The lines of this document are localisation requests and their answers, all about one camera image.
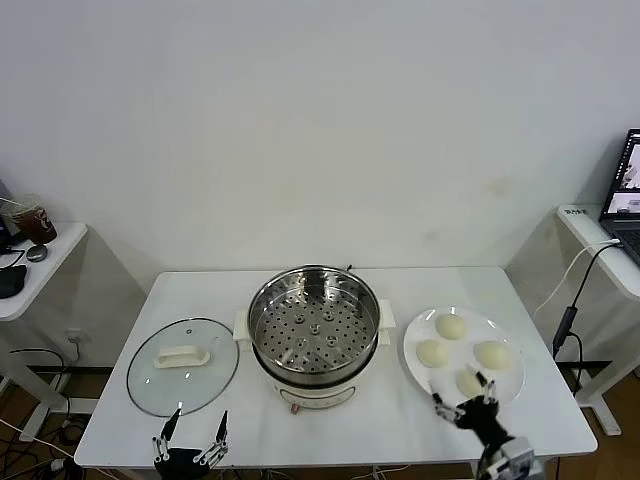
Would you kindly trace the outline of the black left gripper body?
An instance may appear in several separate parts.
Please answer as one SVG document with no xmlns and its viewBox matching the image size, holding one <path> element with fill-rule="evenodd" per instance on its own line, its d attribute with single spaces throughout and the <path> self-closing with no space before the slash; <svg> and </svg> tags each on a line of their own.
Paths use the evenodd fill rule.
<svg viewBox="0 0 640 480">
<path fill-rule="evenodd" d="M 159 474 L 207 474 L 212 451 L 162 447 L 154 459 Z"/>
</svg>

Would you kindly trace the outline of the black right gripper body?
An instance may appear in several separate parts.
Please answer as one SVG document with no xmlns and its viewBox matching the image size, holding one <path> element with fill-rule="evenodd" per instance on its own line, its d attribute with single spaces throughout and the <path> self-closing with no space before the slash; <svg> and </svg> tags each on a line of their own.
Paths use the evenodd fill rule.
<svg viewBox="0 0 640 480">
<path fill-rule="evenodd" d="M 499 448 L 513 440 L 497 420 L 499 404 L 496 400 L 486 400 L 477 396 L 457 406 L 460 414 L 456 426 L 472 431 L 485 448 Z"/>
</svg>

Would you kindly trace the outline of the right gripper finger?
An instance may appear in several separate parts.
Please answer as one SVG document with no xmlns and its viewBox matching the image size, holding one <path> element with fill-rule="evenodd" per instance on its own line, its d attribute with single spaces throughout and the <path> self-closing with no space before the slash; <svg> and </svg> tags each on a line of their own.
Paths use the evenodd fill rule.
<svg viewBox="0 0 640 480">
<path fill-rule="evenodd" d="M 480 398 L 484 404 L 498 404 L 494 380 L 489 380 L 479 370 L 467 369 L 465 374 L 467 403 Z"/>
<path fill-rule="evenodd" d="M 429 381 L 428 385 L 436 414 L 447 422 L 458 425 L 464 416 L 464 411 L 457 406 L 445 402 L 433 382 Z"/>
</svg>

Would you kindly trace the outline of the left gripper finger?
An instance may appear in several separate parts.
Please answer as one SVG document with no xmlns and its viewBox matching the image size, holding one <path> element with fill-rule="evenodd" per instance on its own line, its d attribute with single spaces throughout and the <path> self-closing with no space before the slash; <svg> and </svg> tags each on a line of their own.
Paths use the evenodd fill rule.
<svg viewBox="0 0 640 480">
<path fill-rule="evenodd" d="M 173 415 L 165 422 L 159 436 L 152 438 L 152 446 L 156 458 L 169 457 L 169 442 L 174 434 L 182 409 L 178 407 Z"/>
<path fill-rule="evenodd" d="M 214 468 L 227 454 L 229 447 L 227 444 L 227 422 L 228 413 L 226 410 L 222 416 L 214 441 L 204 448 L 198 455 L 193 458 L 193 463 L 200 466 Z"/>
</svg>

